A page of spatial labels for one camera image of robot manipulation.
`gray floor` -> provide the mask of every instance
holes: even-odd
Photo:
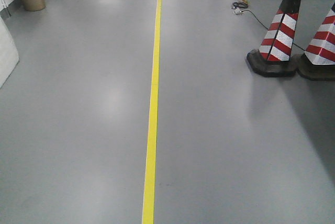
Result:
[[[266,31],[232,1],[163,0],[155,223],[335,223],[335,84],[252,73]],[[296,43],[333,1],[302,0]],[[140,223],[156,0],[47,3],[6,20],[0,223]]]
[[[46,0],[6,22],[0,223],[140,223],[156,0]]]

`traffic cone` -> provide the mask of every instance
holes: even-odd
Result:
[[[335,3],[298,60],[298,72],[310,80],[335,81]]]
[[[247,60],[253,71],[266,77],[293,76],[296,61],[290,61],[301,0],[283,0],[259,48]]]

